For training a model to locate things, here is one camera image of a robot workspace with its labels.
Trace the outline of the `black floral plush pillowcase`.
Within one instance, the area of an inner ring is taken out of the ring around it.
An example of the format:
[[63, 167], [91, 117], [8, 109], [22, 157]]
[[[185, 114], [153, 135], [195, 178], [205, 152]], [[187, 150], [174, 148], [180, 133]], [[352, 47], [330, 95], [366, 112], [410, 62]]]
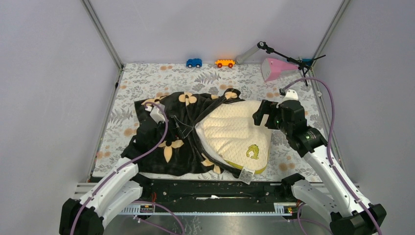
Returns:
[[160, 109], [168, 121], [164, 141], [148, 156], [138, 161], [139, 171], [146, 173], [182, 176], [187, 173], [199, 174], [214, 171], [221, 174], [230, 172], [238, 177], [240, 170], [225, 166], [211, 158], [204, 150], [195, 131], [195, 125], [222, 104], [240, 102], [240, 91], [229, 88], [221, 96], [202, 93], [175, 92], [134, 102], [138, 122], [150, 117], [146, 105]]

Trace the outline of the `white quilted pillow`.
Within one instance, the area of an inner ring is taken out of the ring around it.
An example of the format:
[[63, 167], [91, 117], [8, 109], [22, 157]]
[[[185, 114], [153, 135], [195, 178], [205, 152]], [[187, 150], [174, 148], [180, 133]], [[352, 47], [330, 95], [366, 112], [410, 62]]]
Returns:
[[[272, 131], [254, 125], [253, 114], [261, 102], [257, 100], [222, 104], [195, 125], [195, 131], [208, 155], [231, 168], [246, 167], [256, 174], [268, 164]], [[246, 156], [248, 147], [259, 147], [259, 159]]]

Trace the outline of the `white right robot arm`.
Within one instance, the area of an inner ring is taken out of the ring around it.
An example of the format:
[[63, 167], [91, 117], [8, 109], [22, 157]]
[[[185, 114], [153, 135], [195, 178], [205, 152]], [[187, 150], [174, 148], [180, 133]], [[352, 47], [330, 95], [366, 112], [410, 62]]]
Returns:
[[296, 173], [282, 180], [281, 197], [307, 204], [329, 223], [334, 235], [380, 234], [387, 213], [381, 204], [373, 204], [335, 163], [327, 140], [316, 128], [307, 124], [304, 108], [297, 100], [282, 103], [263, 100], [253, 114], [254, 124], [281, 131], [290, 147], [297, 151], [318, 174], [330, 195], [315, 189]]

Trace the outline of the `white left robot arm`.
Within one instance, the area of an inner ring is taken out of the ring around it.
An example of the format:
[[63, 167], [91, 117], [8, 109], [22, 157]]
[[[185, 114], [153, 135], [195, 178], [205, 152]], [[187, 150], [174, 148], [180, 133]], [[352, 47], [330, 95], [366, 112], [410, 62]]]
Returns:
[[113, 169], [79, 199], [62, 206], [59, 234], [101, 235], [106, 226], [135, 200], [151, 197], [150, 180], [139, 174], [138, 161], [164, 141], [168, 121], [151, 117], [140, 122], [138, 132], [124, 149]]

